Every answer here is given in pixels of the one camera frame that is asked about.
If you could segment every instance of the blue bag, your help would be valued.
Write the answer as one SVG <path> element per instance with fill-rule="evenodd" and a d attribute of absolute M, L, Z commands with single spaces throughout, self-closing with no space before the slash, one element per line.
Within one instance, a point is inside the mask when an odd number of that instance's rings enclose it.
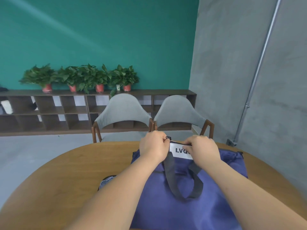
<path fill-rule="evenodd" d="M 147 230 L 240 230 L 224 194 L 214 180 L 189 157 L 187 151 L 168 152 L 149 176 L 131 228 Z M 241 152 L 219 149 L 221 160 L 247 176 Z M 133 153 L 132 162 L 140 157 Z"/>

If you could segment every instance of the hand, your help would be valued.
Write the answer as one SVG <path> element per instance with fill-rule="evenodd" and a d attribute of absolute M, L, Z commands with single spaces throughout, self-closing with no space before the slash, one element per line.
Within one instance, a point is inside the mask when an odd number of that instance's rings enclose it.
<path fill-rule="evenodd" d="M 162 131 L 148 132 L 140 141 L 140 155 L 148 157 L 156 164 L 164 161 L 169 151 L 170 140 Z"/>
<path fill-rule="evenodd" d="M 183 146 L 183 149 L 189 152 L 194 162 L 203 170 L 221 162 L 219 149 L 213 139 L 203 135 L 193 135 L 183 143 L 192 144 L 192 146 Z"/>

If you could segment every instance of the red flower pot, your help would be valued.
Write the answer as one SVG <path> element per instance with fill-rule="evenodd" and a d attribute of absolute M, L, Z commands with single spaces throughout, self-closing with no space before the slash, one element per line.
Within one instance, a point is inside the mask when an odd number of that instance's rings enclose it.
<path fill-rule="evenodd" d="M 100 85 L 96 85 L 96 92 L 103 92 L 104 91 L 104 85 L 100 84 Z"/>
<path fill-rule="evenodd" d="M 69 86 L 70 92 L 76 92 L 76 86 L 75 85 L 74 86 L 68 85 L 68 86 Z"/>
<path fill-rule="evenodd" d="M 130 85 L 123 85 L 122 87 L 124 91 L 131 91 L 131 84 Z"/>
<path fill-rule="evenodd" d="M 44 93 L 49 93 L 52 91 L 51 84 L 46 84 L 45 87 L 43 88 Z"/>

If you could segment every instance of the oval wooden table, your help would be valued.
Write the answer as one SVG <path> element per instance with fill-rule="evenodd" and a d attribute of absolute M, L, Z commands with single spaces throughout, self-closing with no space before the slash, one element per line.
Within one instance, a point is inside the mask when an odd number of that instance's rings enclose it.
<path fill-rule="evenodd" d="M 62 229 L 97 192 L 103 178 L 129 166 L 138 146 L 139 142 L 93 143 L 44 164 L 6 201 L 0 212 L 0 229 Z M 281 174 L 248 153 L 244 160 L 250 180 L 307 219 L 305 201 Z"/>

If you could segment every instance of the gray upholstered chair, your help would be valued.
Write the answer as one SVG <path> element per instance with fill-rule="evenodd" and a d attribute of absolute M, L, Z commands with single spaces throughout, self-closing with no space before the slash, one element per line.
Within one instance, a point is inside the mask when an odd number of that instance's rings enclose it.
<path fill-rule="evenodd" d="M 214 124 L 202 117 L 193 108 L 188 99 L 180 95 L 167 97 L 154 118 L 154 128 L 159 130 L 159 127 L 167 123 L 191 123 L 202 128 L 200 135 L 204 135 L 208 126 L 210 126 L 209 138 L 213 138 Z M 192 131 L 164 131 L 172 140 L 182 141 L 194 135 Z"/>
<path fill-rule="evenodd" d="M 105 110 L 97 117 L 93 126 L 93 143 L 96 143 L 96 133 L 99 142 L 101 141 L 140 141 L 145 136 L 145 131 L 127 131 L 127 132 L 114 132 L 101 138 L 100 129 L 105 126 L 126 120 L 135 120 L 145 123 L 148 126 L 148 131 L 154 128 L 151 116 L 142 108 L 136 97 L 121 93 L 112 97 Z"/>

